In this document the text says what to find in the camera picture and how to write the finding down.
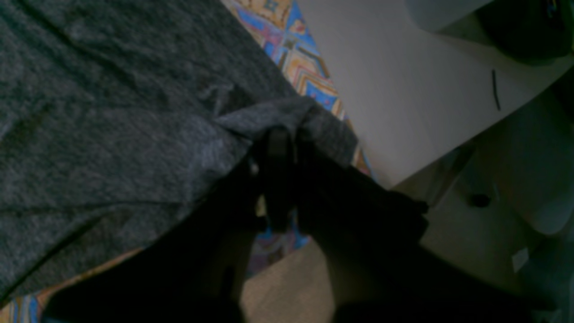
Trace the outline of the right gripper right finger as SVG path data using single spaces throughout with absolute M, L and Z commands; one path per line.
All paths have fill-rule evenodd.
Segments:
M 333 323 L 531 323 L 532 302 L 420 243 L 428 205 L 342 167 L 299 134 L 297 216 L 326 257 Z

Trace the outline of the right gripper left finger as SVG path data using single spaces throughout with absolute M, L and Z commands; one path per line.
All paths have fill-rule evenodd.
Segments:
M 267 131 L 195 210 L 119 265 L 57 292 L 47 323 L 242 322 L 258 233 L 284 233 L 291 212 L 291 135 Z

